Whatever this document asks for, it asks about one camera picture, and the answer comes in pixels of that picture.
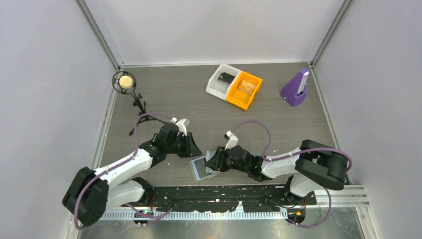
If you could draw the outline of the beige card holder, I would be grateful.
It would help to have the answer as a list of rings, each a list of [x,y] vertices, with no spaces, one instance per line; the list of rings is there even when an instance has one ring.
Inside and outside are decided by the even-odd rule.
[[[214,171],[213,169],[206,167],[206,162],[208,162],[213,156],[215,156],[215,151],[207,151],[205,155],[189,162],[195,182],[209,179],[219,174],[218,171]]]

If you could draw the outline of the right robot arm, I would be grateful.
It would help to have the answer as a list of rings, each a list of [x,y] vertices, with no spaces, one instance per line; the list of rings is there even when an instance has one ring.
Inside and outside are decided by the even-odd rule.
[[[320,188],[343,190],[352,160],[341,150],[306,139],[300,147],[276,156],[253,155],[239,145],[218,147],[205,166],[216,172],[237,170],[258,182],[288,175],[284,198],[294,205]]]

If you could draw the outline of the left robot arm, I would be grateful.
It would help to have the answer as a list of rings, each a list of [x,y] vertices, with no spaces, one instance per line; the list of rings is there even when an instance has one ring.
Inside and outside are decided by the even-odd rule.
[[[154,188],[135,175],[164,161],[168,154],[180,158],[200,156],[202,152],[187,131],[188,119],[165,123],[158,134],[126,157],[102,168],[80,169],[65,193],[62,205],[76,223],[89,227],[105,211],[128,203],[151,205]]]

